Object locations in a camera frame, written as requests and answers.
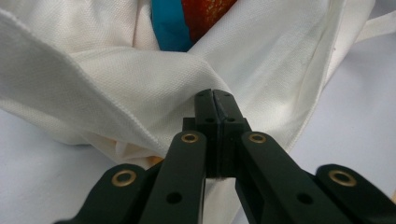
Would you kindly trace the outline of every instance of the metal grommet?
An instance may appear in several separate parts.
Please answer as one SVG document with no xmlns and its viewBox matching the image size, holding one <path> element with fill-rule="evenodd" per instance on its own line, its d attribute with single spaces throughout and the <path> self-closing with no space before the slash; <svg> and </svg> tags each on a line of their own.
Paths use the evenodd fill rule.
<svg viewBox="0 0 396 224">
<path fill-rule="evenodd" d="M 258 133 L 251 134 L 248 139 L 254 143 L 264 143 L 267 140 L 264 135 Z"/>
<path fill-rule="evenodd" d="M 329 177 L 335 183 L 345 186 L 345 187 L 355 187 L 358 182 L 355 177 L 340 170 L 332 170 L 329 172 Z"/>
<path fill-rule="evenodd" d="M 128 178 L 120 180 L 119 177 L 121 175 L 128 175 Z M 111 179 L 111 183 L 116 187 L 125 187 L 128 186 L 136 180 L 136 173 L 132 170 L 121 170 L 113 175 Z"/>
<path fill-rule="evenodd" d="M 196 134 L 193 133 L 186 133 L 183 136 L 181 136 L 181 140 L 185 143 L 194 143 L 198 141 L 199 137 Z"/>
</svg>

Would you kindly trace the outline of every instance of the blue fabric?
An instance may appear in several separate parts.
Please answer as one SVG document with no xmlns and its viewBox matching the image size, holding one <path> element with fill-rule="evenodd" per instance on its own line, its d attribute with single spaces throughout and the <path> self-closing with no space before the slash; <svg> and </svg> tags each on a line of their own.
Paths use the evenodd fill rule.
<svg viewBox="0 0 396 224">
<path fill-rule="evenodd" d="M 187 51 L 192 47 L 181 0 L 152 0 L 152 26 L 161 50 Z"/>
</svg>

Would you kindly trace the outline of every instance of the white fabric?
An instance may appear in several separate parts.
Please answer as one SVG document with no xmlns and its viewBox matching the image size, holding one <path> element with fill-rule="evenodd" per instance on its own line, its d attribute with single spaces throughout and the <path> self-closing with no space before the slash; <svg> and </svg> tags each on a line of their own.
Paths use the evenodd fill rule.
<svg viewBox="0 0 396 224">
<path fill-rule="evenodd" d="M 290 152 L 302 168 L 314 173 L 323 164 L 345 165 L 391 197 L 396 190 L 395 60 L 396 35 L 353 46 Z M 114 165 L 93 147 L 59 144 L 0 110 L 0 223 L 53 223 L 74 216 Z M 221 205 L 213 208 L 218 214 L 227 207 Z M 243 209 L 233 223 L 248 224 Z"/>
<path fill-rule="evenodd" d="M 149 1 L 2 1 L 0 107 L 61 142 L 146 165 L 192 116 L 191 97 L 221 89 L 254 130 L 289 150 L 374 3 L 357 2 L 238 1 L 175 53 L 158 51 Z M 230 182 L 209 190 L 205 223 L 232 220 L 236 197 L 215 193 Z M 211 209 L 220 200 L 223 216 Z"/>
<path fill-rule="evenodd" d="M 369 20 L 364 25 L 356 42 L 373 38 L 379 35 L 388 35 L 396 32 L 396 11 Z"/>
</svg>

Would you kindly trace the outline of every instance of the wrinkled fabric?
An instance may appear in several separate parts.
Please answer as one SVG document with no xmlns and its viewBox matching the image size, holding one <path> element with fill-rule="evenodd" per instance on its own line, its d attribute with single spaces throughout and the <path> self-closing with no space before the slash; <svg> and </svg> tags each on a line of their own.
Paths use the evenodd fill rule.
<svg viewBox="0 0 396 224">
<path fill-rule="evenodd" d="M 238 1 L 179 53 L 158 51 L 149 1 L 2 1 L 0 107 L 58 141 L 147 167 L 193 116 L 193 95 L 220 89 L 253 130 L 290 150 L 373 4 Z M 232 185 L 209 188 L 205 223 L 233 219 Z"/>
</svg>

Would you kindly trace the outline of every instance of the screw hole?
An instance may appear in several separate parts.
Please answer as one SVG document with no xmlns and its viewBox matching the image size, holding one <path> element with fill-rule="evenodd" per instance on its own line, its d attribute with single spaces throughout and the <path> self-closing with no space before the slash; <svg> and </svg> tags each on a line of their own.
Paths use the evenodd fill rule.
<svg viewBox="0 0 396 224">
<path fill-rule="evenodd" d="M 168 194 L 168 196 L 166 196 L 166 201 L 168 203 L 175 204 L 175 203 L 180 203 L 182 198 L 183 197 L 181 197 L 181 194 L 179 192 L 173 192 Z"/>
<path fill-rule="evenodd" d="M 248 138 L 254 143 L 264 143 L 267 140 L 264 135 L 258 133 L 253 133 Z"/>
<path fill-rule="evenodd" d="M 298 194 L 297 199 L 298 199 L 298 201 L 300 201 L 300 203 L 304 203 L 304 204 L 311 204 L 314 202 L 314 200 L 311 198 L 311 196 L 309 196 L 308 194 L 305 194 L 305 193 Z"/>
<path fill-rule="evenodd" d="M 131 170 L 121 170 L 113 175 L 111 183 L 116 187 L 126 187 L 136 180 L 136 173 Z"/>
<path fill-rule="evenodd" d="M 341 170 L 330 171 L 329 177 L 335 183 L 345 187 L 355 187 L 358 183 L 352 175 Z"/>
<path fill-rule="evenodd" d="M 198 141 L 198 135 L 195 135 L 193 133 L 187 133 L 181 136 L 181 140 L 185 143 L 194 143 Z"/>
</svg>

